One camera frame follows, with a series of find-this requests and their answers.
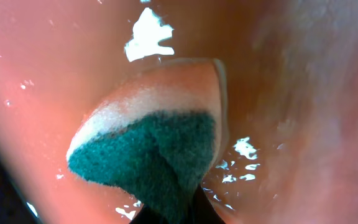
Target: green sponge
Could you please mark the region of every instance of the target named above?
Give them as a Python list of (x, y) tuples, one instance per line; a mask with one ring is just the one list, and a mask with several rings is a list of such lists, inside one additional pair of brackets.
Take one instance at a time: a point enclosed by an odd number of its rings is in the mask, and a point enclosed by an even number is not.
[(206, 111), (154, 111), (81, 145), (68, 166), (85, 180), (124, 189), (177, 223), (208, 171), (214, 129)]

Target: sponge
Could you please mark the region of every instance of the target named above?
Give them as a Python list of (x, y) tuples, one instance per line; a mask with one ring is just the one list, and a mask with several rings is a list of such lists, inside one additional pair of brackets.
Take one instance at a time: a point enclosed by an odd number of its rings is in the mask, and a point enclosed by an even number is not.
[(154, 111), (80, 146), (68, 166), (85, 180), (124, 189), (177, 223), (213, 158), (214, 126), (206, 111)]

